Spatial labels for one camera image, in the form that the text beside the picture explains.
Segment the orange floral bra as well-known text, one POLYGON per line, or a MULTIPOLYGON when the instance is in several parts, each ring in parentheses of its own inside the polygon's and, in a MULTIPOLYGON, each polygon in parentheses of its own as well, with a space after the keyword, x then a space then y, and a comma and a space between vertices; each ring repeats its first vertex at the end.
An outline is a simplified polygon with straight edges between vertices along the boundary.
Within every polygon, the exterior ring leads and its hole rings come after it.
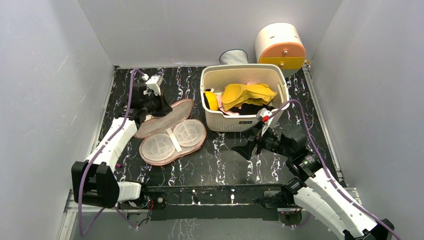
POLYGON ((199 150, 206 140, 204 124, 190 119, 194 108, 192 99, 182 99, 171 105, 164 117, 152 117, 138 128, 134 137, 142 139, 138 148, 147 164, 164 166, 199 150))

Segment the yellow bra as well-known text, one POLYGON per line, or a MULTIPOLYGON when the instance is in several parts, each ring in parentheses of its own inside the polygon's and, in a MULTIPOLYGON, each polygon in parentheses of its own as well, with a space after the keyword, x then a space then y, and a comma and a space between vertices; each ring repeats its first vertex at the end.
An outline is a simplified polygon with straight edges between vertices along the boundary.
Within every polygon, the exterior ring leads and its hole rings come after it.
POLYGON ((221 94, 222 104, 226 111, 242 104, 267 105, 277 95, 268 84, 240 84, 232 83, 225 87, 221 94))

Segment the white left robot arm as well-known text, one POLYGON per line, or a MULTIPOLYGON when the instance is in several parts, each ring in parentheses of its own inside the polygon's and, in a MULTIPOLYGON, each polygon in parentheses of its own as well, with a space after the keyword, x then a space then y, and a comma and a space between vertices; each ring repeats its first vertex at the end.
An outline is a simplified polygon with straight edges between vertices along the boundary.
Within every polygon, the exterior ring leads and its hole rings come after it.
POLYGON ((71 167, 73 197, 76 203, 102 208, 113 208, 117 203, 130 201, 137 208, 149 203, 149 194, 143 184, 135 181, 119 182, 114 176, 124 148, 145 125, 148 115, 164 117, 172 111, 157 80, 134 83, 128 101, 120 107, 120 113, 97 145, 84 160, 71 167))

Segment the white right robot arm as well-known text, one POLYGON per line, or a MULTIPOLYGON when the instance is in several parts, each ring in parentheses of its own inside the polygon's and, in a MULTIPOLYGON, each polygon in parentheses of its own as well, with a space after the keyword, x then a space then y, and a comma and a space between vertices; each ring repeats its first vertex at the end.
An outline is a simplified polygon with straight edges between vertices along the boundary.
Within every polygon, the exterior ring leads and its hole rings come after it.
POLYGON ((276 193, 265 193, 257 202, 264 206, 298 206, 321 221, 340 240, 389 240, 394 226, 378 219, 359 203, 329 174, 318 154, 307 149, 307 136, 295 124, 286 124, 277 136, 264 123, 256 126, 244 145, 232 150, 249 160, 262 150, 284 156, 294 177, 276 193))

